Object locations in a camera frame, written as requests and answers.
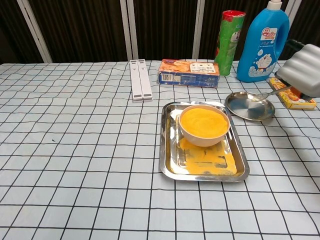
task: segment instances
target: black curtain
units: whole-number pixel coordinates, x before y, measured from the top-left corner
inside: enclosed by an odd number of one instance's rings
[[[52,61],[126,61],[119,0],[29,0]]]
[[[288,38],[320,47],[320,0],[302,0]],[[279,59],[287,60],[294,53],[290,47],[285,46]]]
[[[215,58],[222,12],[226,10],[238,10],[245,12],[241,35],[234,55],[234,60],[239,60],[244,49],[250,24],[255,17],[267,7],[268,1],[269,0],[206,0],[203,14],[199,58]],[[286,9],[288,1],[289,0],[282,1],[281,9],[283,11]]]
[[[133,0],[140,59],[191,59],[197,0]]]
[[[16,0],[0,0],[0,64],[43,63]]]

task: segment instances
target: robotic arm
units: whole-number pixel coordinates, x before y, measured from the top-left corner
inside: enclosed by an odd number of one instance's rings
[[[312,44],[303,45],[292,39],[287,41],[287,45],[297,52],[275,76],[287,86],[300,91],[304,100],[320,97],[320,48]]]

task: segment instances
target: orange powder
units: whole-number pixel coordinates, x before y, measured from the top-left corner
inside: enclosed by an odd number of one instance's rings
[[[215,138],[228,129],[228,122],[221,114],[200,107],[186,111],[181,125],[190,134],[201,138]]]
[[[235,175],[237,168],[231,152],[225,151],[224,141],[209,147],[195,146],[182,138],[179,147],[184,150],[185,166],[189,174]]]

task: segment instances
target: cardboard box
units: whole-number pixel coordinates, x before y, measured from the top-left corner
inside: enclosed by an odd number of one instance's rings
[[[276,77],[272,77],[270,79],[270,84],[275,90],[284,88],[286,86]],[[312,110],[317,105],[315,100],[311,99],[310,101],[305,101],[295,95],[290,89],[281,91],[278,93],[278,95],[288,109]]]
[[[160,84],[217,88],[219,67],[213,62],[163,59],[158,80]]]

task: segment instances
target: green can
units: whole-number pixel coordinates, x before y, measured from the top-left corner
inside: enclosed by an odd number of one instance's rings
[[[222,12],[220,33],[214,59],[214,62],[219,66],[221,76],[230,74],[245,15],[245,12],[236,10]]]

